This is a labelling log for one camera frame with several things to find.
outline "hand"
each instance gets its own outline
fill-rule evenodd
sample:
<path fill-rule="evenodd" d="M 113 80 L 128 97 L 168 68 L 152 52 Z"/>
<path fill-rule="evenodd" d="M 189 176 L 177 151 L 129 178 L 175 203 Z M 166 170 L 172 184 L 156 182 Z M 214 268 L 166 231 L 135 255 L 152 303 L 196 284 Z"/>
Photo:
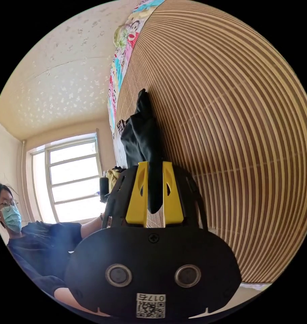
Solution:
<path fill-rule="evenodd" d="M 58 288 L 55 290 L 54 292 L 54 297 L 61 301 L 62 303 L 71 306 L 73 308 L 79 309 L 81 311 L 87 312 L 87 313 L 91 313 L 91 314 L 95 314 L 95 315 L 100 315 L 100 316 L 105 316 L 105 317 L 110 317 L 110 315 L 107 315 L 105 313 L 102 313 L 100 311 L 100 309 L 97 309 L 97 312 L 92 312 L 86 308 L 84 308 L 83 306 L 81 306 L 77 300 L 74 298 L 74 296 L 72 295 L 72 293 L 70 292 L 70 290 L 68 288 Z"/>

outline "glasses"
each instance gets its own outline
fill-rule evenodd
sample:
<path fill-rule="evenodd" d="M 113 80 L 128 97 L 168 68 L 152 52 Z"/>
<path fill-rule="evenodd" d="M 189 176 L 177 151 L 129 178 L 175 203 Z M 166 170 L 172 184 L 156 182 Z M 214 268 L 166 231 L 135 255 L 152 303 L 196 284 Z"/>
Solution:
<path fill-rule="evenodd" d="M 16 200 L 12 200 L 11 202 L 3 202 L 1 205 L 3 205 L 5 211 L 9 212 L 9 210 L 11 209 L 11 206 L 15 209 L 15 210 L 18 210 L 18 202 Z"/>

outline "face mask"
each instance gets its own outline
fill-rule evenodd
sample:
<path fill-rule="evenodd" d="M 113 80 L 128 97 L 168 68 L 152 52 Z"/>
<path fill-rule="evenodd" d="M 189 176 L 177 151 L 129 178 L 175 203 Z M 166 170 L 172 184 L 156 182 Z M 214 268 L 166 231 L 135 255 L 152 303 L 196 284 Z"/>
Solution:
<path fill-rule="evenodd" d="M 13 206 L 7 212 L 4 208 L 1 209 L 4 217 L 5 225 L 15 233 L 19 233 L 22 229 L 22 219 L 20 212 L 15 210 Z"/>

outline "woman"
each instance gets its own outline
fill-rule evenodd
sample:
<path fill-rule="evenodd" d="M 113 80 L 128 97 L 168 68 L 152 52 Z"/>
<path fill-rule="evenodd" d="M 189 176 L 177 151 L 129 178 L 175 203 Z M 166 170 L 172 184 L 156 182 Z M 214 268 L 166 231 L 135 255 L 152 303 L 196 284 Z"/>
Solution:
<path fill-rule="evenodd" d="M 11 190 L 0 183 L 0 223 L 9 235 L 8 249 L 14 259 L 44 292 L 76 309 L 108 316 L 100 310 L 93 313 L 75 300 L 63 279 L 70 253 L 87 236 L 102 227 L 102 215 L 87 224 L 43 222 L 22 227 L 18 203 Z"/>

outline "label sticker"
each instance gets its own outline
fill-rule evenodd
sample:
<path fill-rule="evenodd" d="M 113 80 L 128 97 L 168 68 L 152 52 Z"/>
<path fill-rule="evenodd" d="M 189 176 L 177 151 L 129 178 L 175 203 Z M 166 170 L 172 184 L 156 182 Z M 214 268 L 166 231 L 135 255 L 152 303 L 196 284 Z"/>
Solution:
<path fill-rule="evenodd" d="M 165 318 L 166 295 L 137 294 L 137 317 Z"/>

